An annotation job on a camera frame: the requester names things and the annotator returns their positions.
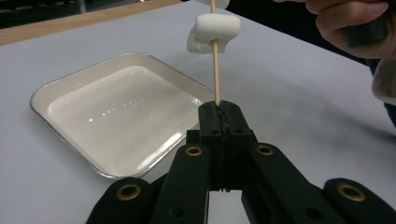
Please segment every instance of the table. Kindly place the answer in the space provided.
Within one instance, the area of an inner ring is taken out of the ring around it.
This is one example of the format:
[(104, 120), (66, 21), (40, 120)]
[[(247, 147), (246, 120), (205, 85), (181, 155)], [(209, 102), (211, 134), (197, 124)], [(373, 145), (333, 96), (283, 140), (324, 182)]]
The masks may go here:
[(25, 39), (50, 35), (103, 21), (111, 21), (125, 16), (142, 13), (152, 9), (172, 6), (180, 0), (150, 0), (121, 7), (64, 17), (51, 21), (42, 21), (0, 30), (0, 46)]
[[(185, 46), (195, 17), (208, 11), (187, 2), (0, 47), (1, 223), (83, 223), (113, 183), (32, 112), (33, 92), (125, 52), (153, 55), (212, 88), (211, 56)], [(396, 207), (394, 128), (367, 67), (241, 22), (219, 56), (222, 99), (240, 105), (259, 141), (279, 147), (311, 183), (350, 178)], [(143, 178), (164, 174), (172, 157)], [(209, 207), (209, 223), (248, 223), (238, 191), (210, 193)]]

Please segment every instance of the wooden skewer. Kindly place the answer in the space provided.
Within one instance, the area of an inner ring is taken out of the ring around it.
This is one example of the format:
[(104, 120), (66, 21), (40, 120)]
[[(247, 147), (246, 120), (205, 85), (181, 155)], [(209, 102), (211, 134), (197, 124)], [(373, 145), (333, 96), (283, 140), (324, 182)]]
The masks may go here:
[[(216, 2), (215, 0), (210, 1), (210, 11), (211, 13), (216, 13)], [(220, 104), (220, 84), (219, 84), (219, 54), (218, 54), (218, 41), (212, 41), (213, 48), (213, 72), (215, 81), (215, 104)]]

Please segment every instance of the marshmallow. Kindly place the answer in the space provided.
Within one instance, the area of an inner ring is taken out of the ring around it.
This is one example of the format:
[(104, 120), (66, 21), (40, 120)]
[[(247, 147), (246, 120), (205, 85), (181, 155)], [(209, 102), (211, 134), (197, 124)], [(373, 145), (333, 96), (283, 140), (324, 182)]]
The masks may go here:
[[(205, 5), (211, 5), (211, 0), (196, 0)], [(230, 0), (215, 0), (216, 7), (218, 8), (226, 8), (230, 4)]]
[(227, 44), (236, 38), (241, 29), (239, 18), (231, 15), (203, 14), (197, 17), (187, 39), (191, 53), (212, 53), (212, 41), (218, 42), (218, 53), (224, 53)]

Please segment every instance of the clamp jaw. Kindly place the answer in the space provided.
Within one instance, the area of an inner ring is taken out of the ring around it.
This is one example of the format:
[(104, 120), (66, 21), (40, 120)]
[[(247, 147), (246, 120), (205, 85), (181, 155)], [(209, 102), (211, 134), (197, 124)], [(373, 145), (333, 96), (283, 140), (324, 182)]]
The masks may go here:
[(169, 173), (151, 184), (115, 182), (88, 224), (206, 223), (209, 191), (223, 189), (242, 190), (250, 223), (396, 223), (395, 211), (357, 182), (311, 185), (277, 147), (257, 141), (239, 106), (209, 102), (198, 112), (200, 130), (187, 131)]

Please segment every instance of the metal tray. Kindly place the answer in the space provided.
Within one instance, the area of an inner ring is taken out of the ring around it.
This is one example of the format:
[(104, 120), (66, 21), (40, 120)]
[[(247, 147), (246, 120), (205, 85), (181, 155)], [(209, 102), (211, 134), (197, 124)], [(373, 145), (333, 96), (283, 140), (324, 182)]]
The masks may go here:
[(196, 128), (207, 87), (128, 53), (38, 89), (32, 109), (100, 175), (141, 176)]

